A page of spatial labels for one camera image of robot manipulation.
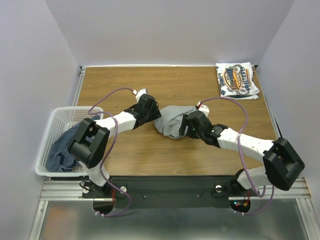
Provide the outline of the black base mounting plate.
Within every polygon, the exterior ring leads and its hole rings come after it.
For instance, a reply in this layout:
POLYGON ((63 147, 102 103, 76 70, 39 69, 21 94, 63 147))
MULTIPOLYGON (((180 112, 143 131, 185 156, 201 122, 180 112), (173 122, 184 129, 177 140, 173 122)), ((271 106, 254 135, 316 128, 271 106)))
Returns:
POLYGON ((254 197, 233 175, 112 176, 125 187, 133 209, 229 208, 229 198, 254 197))

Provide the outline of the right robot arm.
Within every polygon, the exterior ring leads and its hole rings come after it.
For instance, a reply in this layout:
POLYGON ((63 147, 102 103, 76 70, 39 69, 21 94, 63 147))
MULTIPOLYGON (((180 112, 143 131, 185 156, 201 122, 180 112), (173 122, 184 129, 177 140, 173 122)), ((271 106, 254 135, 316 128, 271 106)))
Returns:
POLYGON ((243 168, 234 175, 230 189, 235 195, 264 186, 288 191, 305 168, 305 163, 287 139, 267 140, 240 134, 226 125, 212 124, 199 110, 182 117, 179 134, 263 163, 262 167, 243 168))

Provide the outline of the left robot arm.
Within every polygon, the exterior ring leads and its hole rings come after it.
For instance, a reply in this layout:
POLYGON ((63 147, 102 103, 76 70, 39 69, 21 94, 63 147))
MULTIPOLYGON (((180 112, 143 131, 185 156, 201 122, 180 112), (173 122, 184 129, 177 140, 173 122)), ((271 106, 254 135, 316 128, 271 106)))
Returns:
POLYGON ((103 166, 108 140, 161 117, 153 96, 143 93, 136 99, 136 104, 113 117, 100 120, 85 118, 68 143, 68 153, 84 168, 100 197, 111 193, 111 184, 107 182, 110 175, 103 166))

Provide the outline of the grey tank top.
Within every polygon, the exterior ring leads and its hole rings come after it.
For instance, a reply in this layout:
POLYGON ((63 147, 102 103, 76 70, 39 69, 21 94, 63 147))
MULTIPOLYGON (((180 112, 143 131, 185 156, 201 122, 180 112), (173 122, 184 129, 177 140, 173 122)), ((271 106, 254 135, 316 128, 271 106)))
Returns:
POLYGON ((156 119, 153 124, 156 130, 165 137, 177 140, 186 134, 180 135, 179 130, 182 125, 183 116, 196 110, 195 106, 169 105, 160 110, 161 117, 156 119))

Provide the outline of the folded white printed tank top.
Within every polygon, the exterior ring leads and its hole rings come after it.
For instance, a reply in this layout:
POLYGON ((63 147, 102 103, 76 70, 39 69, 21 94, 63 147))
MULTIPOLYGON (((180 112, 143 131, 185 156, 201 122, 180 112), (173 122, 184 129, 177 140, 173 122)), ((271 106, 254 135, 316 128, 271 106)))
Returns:
POLYGON ((220 96, 239 100, 256 100, 260 90, 253 81, 250 62, 216 63, 217 82, 220 96))

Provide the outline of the white plastic laundry basket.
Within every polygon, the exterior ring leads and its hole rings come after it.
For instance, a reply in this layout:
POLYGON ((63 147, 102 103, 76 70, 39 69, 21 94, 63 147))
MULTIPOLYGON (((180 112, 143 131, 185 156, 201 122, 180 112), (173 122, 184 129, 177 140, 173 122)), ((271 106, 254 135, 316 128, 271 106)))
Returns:
POLYGON ((50 115, 44 136, 40 143, 34 171, 38 176, 50 178, 75 178, 86 176, 82 166, 75 166, 69 172, 50 172, 46 168, 46 162, 52 145, 67 130, 78 124, 85 118, 91 118, 88 114, 90 106, 65 106, 56 108, 50 115))

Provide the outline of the blue tank top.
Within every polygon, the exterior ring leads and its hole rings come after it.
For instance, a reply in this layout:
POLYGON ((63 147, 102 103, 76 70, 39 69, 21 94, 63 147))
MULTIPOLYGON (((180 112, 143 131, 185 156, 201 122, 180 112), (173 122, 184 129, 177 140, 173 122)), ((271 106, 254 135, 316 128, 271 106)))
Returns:
POLYGON ((76 133, 80 123, 65 131, 51 146, 45 164, 49 172, 72 172, 78 166, 77 160, 68 152, 68 143, 76 133))

